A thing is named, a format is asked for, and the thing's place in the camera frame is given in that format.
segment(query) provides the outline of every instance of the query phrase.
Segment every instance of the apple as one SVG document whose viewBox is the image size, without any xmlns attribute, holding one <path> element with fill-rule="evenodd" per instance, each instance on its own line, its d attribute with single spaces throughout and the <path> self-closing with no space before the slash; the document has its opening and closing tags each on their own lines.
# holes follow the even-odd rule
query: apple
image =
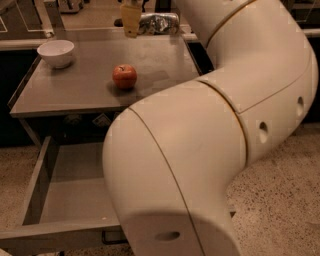
<svg viewBox="0 0 320 256">
<path fill-rule="evenodd" d="M 137 81 L 137 72 L 129 64 L 115 66 L 112 72 L 112 79 L 120 89 L 130 89 Z"/>
</svg>

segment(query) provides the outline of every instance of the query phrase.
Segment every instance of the bowl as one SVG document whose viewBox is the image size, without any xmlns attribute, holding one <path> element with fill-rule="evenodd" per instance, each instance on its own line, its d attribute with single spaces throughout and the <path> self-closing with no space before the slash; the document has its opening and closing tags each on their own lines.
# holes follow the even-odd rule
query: bowl
<svg viewBox="0 0 320 256">
<path fill-rule="evenodd" d="M 68 40 L 54 40 L 40 45 L 37 49 L 41 58 L 52 68 L 65 68 L 73 59 L 74 44 Z"/>
</svg>

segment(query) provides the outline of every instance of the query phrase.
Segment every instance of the robot arm segment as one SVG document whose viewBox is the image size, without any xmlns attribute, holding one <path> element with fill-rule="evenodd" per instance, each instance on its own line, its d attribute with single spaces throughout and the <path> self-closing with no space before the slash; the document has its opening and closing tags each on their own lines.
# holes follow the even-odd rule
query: robot arm segment
<svg viewBox="0 0 320 256">
<path fill-rule="evenodd" d="M 246 148 L 220 94 L 190 81 L 134 104 L 110 129 L 107 187 L 136 255 L 239 255 L 225 190 Z"/>
<path fill-rule="evenodd" d="M 240 255 L 226 188 L 300 124 L 317 62 L 278 0 L 176 2 L 216 70 L 118 116 L 107 186 L 137 256 Z"/>
</svg>

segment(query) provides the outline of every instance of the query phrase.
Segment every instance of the drawer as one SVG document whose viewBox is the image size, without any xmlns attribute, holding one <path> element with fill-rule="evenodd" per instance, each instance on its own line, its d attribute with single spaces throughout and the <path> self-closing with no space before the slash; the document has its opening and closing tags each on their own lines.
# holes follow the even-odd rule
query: drawer
<svg viewBox="0 0 320 256">
<path fill-rule="evenodd" d="M 102 145 L 45 138 L 19 225 L 0 232 L 0 248 L 35 255 L 126 242 L 104 182 Z"/>
</svg>

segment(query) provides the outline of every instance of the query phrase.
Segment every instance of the floor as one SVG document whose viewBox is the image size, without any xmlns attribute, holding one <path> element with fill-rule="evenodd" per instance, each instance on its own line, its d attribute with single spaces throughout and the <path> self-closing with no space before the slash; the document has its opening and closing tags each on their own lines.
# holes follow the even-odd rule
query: floor
<svg viewBox="0 0 320 256">
<path fill-rule="evenodd" d="M 118 2 L 91 0 L 78 14 L 65 14 L 67 28 L 112 26 Z M 15 227 L 38 149 L 0 148 L 0 229 Z M 300 127 L 276 150 L 236 177 L 227 191 L 243 256 L 320 255 L 320 127 Z M 0 251 L 0 256 L 8 255 Z M 67 251 L 66 255 L 133 255 L 114 245 Z"/>
</svg>

